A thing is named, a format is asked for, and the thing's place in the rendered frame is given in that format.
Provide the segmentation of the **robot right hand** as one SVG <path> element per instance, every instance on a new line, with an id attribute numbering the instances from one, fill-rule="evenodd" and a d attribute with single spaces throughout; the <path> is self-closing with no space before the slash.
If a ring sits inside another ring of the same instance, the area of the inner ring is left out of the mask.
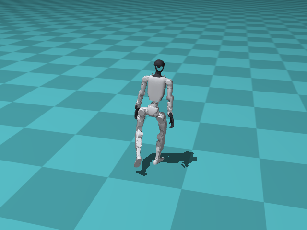
<path id="1" fill-rule="evenodd" d="M 174 126 L 173 115 L 172 115 L 172 113 L 171 113 L 171 112 L 169 113 L 169 115 L 170 115 L 170 116 L 168 116 L 168 117 L 170 118 L 170 122 L 169 122 L 169 124 L 171 123 L 170 128 L 173 128 L 173 126 Z"/>

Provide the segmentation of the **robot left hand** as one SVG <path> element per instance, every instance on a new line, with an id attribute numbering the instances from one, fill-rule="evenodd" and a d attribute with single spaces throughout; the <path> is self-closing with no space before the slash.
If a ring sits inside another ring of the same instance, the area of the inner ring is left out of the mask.
<path id="1" fill-rule="evenodd" d="M 135 119 L 137 119 L 137 116 L 138 116 L 138 110 L 140 109 L 140 108 L 138 108 L 138 106 L 137 105 L 135 105 Z"/>

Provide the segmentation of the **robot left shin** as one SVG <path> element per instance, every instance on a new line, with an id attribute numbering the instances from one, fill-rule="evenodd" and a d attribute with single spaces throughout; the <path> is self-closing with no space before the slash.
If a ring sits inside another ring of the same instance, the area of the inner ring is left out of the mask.
<path id="1" fill-rule="evenodd" d="M 142 138 L 138 138 L 138 132 L 135 133 L 135 149 L 136 149 L 136 157 L 140 156 L 142 146 Z"/>

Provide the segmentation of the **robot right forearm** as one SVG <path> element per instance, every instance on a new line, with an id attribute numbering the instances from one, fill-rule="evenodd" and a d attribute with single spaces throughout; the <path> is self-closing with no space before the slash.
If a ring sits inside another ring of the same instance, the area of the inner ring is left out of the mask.
<path id="1" fill-rule="evenodd" d="M 171 96 L 171 101 L 168 101 L 168 102 L 167 102 L 167 110 L 168 110 L 167 115 L 168 115 L 168 116 L 170 116 L 170 115 L 169 115 L 170 112 L 173 113 L 173 112 L 172 112 L 172 110 L 173 110 L 173 100 L 174 100 L 174 97 L 173 97 L 173 95 L 172 95 L 172 96 Z"/>

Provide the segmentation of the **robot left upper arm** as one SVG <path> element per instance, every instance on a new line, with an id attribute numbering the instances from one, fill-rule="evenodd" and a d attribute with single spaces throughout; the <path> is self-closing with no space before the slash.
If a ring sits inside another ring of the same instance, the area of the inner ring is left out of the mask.
<path id="1" fill-rule="evenodd" d="M 146 75 L 146 76 L 144 76 L 144 77 L 142 78 L 141 89 L 140 89 L 140 90 L 141 90 L 141 92 L 140 92 L 140 95 L 141 95 L 141 96 L 144 96 L 145 93 L 146 93 L 145 89 L 146 89 L 146 86 L 147 86 L 148 78 L 149 78 L 148 75 Z"/>

